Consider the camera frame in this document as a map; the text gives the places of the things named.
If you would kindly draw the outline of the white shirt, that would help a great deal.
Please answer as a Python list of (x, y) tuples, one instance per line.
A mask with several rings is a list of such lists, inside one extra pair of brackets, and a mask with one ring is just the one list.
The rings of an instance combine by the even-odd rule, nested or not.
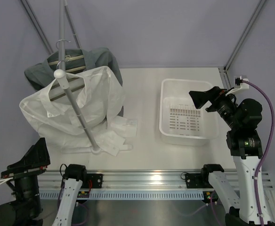
[(137, 120), (120, 116), (125, 93), (107, 66), (78, 74), (54, 71), (54, 80), (24, 98), (19, 107), (40, 137), (63, 153), (130, 151)]

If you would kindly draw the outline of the grey clothes hanger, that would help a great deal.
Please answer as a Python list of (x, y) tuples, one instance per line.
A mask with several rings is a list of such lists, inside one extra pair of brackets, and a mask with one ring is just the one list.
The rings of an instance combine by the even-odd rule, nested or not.
[(85, 83), (82, 77), (78, 77), (76, 74), (63, 71), (65, 69), (65, 61), (58, 61), (56, 70), (54, 71), (54, 77), (56, 79), (55, 84), (49, 91), (50, 101), (57, 100), (66, 96), (66, 91), (75, 92), (84, 88)]

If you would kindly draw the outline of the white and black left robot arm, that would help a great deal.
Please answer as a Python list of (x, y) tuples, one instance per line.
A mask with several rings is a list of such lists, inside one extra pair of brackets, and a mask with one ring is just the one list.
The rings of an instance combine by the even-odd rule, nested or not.
[[(15, 200), (0, 205), (0, 226), (41, 226), (42, 212), (38, 175), (47, 170), (50, 156), (46, 140), (40, 138), (32, 145), (21, 160), (9, 165), (1, 173), (0, 185), (7, 184)], [(55, 226), (69, 226), (80, 188), (88, 182), (86, 168), (83, 165), (70, 164), (65, 169), (62, 181), (62, 196)]]

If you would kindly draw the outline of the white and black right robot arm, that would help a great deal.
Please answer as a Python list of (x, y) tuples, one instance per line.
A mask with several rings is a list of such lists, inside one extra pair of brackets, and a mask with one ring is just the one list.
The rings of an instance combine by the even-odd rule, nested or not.
[(231, 91), (213, 87), (207, 91), (190, 91), (196, 109), (207, 102), (207, 112), (217, 112), (230, 127), (226, 143), (235, 163), (238, 176), (237, 194), (227, 181), (219, 164), (206, 164), (201, 170), (200, 182), (212, 186), (225, 209), (227, 226), (273, 226), (267, 209), (262, 182), (262, 143), (256, 131), (262, 120), (262, 105), (251, 98), (239, 105)]

